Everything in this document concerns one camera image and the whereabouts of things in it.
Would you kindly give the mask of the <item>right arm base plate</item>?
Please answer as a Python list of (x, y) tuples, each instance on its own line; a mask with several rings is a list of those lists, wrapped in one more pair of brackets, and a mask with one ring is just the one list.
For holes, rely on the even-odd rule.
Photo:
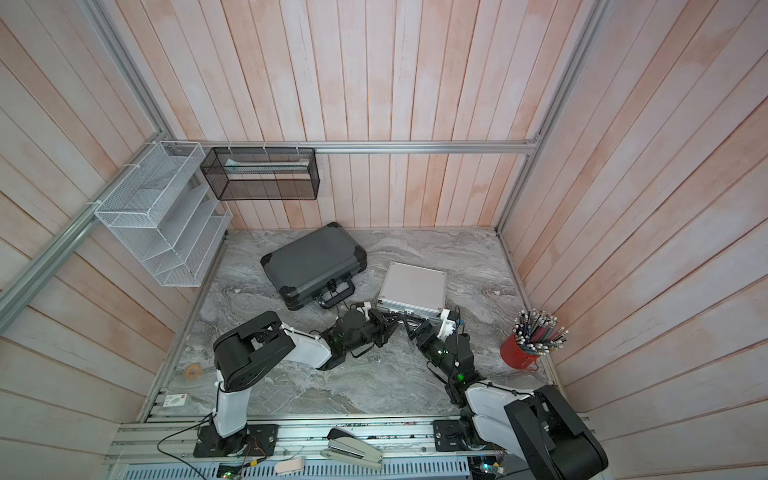
[(435, 449), (438, 452), (480, 450), (484, 445), (470, 420), (435, 420), (432, 422)]

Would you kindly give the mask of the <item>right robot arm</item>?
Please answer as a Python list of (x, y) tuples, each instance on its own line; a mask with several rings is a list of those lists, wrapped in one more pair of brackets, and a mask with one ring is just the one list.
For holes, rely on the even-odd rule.
[(523, 458), (536, 479), (590, 479), (608, 468), (605, 450), (556, 387), (503, 387), (475, 368), (470, 337), (454, 311), (445, 311), (440, 325), (400, 318), (427, 369), (461, 409), (467, 439)]

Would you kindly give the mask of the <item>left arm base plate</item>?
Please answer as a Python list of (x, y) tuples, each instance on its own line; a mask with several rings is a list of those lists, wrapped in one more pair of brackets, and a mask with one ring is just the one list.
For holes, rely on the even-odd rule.
[(233, 435), (222, 437), (210, 423), (199, 429), (193, 457), (269, 457), (274, 454), (278, 430), (277, 424), (247, 424)]

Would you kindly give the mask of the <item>silver aluminium poker case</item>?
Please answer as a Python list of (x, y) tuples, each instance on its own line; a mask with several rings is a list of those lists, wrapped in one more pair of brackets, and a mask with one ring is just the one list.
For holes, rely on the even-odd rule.
[(444, 271), (392, 262), (386, 272), (377, 305), (427, 320), (438, 319), (446, 300)]

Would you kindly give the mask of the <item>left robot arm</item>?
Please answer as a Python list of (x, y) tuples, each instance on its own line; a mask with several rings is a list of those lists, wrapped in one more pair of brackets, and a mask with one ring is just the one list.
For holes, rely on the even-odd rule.
[(395, 316), (355, 304), (321, 333), (307, 333), (267, 311), (223, 334), (213, 344), (217, 399), (212, 423), (222, 439), (247, 425), (252, 387), (282, 361), (331, 370), (347, 357), (383, 347), (398, 328)]

